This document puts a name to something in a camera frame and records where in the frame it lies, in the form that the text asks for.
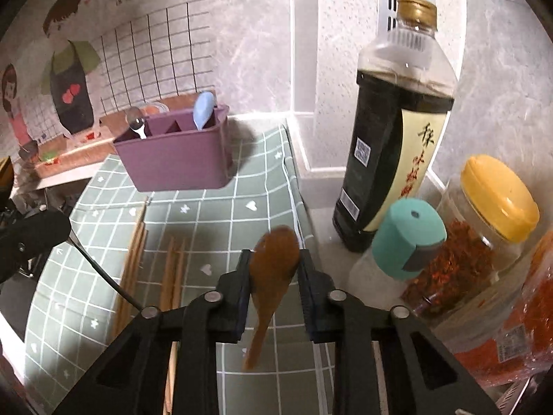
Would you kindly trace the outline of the brown wooden spoon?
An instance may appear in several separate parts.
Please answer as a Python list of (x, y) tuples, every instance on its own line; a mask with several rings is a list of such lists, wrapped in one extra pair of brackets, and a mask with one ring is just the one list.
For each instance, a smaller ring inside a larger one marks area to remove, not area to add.
[(269, 324), (288, 291), (299, 260), (296, 234), (287, 226), (277, 226), (266, 232), (253, 250), (249, 279), (258, 321), (244, 358), (244, 371), (251, 371), (257, 365)]

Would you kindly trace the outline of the metal spoon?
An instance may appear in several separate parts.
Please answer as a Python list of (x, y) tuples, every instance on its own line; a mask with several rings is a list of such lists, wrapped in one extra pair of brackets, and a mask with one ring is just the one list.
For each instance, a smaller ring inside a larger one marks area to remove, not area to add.
[(146, 138), (145, 121), (142, 111), (137, 107), (130, 107), (125, 111), (125, 120), (129, 128), (143, 140)]

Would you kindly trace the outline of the green checkered table mat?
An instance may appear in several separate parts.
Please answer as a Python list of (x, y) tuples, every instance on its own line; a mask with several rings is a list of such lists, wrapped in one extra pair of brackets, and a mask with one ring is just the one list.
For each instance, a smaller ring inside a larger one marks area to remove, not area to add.
[[(83, 190), (70, 220), (81, 249), (50, 253), (25, 328), (25, 387), (52, 413), (112, 341), (128, 306), (113, 289), (143, 305), (177, 308), (212, 291), (241, 252), (266, 231), (293, 229), (301, 246), (315, 239), (299, 195), (288, 132), (240, 135), (231, 143), (236, 176), (220, 189), (141, 193), (121, 159), (109, 156)], [(252, 371), (243, 369), (257, 314), (234, 345), (216, 346), (223, 414), (328, 414), (333, 362), (304, 328), (300, 293), (291, 284), (267, 329)]]

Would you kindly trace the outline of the teal cap shaker bottle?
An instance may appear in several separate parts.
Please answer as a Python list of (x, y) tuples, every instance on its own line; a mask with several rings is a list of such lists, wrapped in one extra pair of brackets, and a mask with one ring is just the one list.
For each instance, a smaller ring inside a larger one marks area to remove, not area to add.
[(436, 258), (446, 239), (444, 223), (428, 202), (394, 202), (350, 270), (346, 291), (367, 306), (391, 309), (401, 303), (408, 282)]

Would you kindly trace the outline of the purple utensil holder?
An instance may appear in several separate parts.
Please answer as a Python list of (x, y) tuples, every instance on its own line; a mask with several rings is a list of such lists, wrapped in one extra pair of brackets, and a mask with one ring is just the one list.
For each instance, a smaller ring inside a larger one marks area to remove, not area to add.
[(144, 139), (127, 129), (113, 141), (139, 192), (218, 189), (233, 177), (229, 107), (219, 105), (198, 130), (191, 109), (146, 119)]

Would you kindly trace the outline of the yellow lid chili jar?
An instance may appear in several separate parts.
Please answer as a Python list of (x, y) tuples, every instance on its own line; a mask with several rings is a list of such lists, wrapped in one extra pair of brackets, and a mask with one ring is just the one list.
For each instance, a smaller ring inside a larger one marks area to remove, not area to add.
[(409, 282), (402, 300), (425, 320), (442, 320), (499, 279), (520, 257), (540, 212), (522, 180), (499, 159), (469, 157), (437, 212), (447, 239)]

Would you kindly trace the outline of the red chili packet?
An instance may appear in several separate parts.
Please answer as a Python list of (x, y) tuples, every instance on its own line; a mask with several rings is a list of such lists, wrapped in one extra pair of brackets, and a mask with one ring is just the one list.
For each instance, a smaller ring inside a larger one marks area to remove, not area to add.
[(547, 370), (552, 365), (552, 232), (436, 333), (484, 388)]

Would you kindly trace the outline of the light blue plastic spoon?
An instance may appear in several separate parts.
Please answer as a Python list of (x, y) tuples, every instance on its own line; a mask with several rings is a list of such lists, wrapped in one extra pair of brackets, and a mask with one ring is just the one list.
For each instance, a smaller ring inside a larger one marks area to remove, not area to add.
[(197, 130), (206, 128), (216, 106), (215, 96), (205, 91), (198, 95), (193, 107), (193, 122)]

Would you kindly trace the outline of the dark soy sauce bottle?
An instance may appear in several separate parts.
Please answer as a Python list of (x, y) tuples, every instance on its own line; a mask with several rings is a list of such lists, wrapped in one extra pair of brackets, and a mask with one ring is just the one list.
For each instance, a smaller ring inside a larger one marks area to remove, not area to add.
[(435, 38), (437, 8), (397, 0), (396, 25), (360, 51), (353, 137), (333, 224), (370, 246), (388, 208), (418, 191), (454, 105), (457, 76)]

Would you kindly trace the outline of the cartoon wall sticker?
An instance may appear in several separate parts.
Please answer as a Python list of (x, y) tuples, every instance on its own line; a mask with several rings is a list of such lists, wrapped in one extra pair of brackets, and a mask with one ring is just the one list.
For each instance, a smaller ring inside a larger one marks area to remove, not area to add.
[(214, 85), (209, 0), (25, 0), (1, 39), (1, 152), (104, 139), (110, 113)]

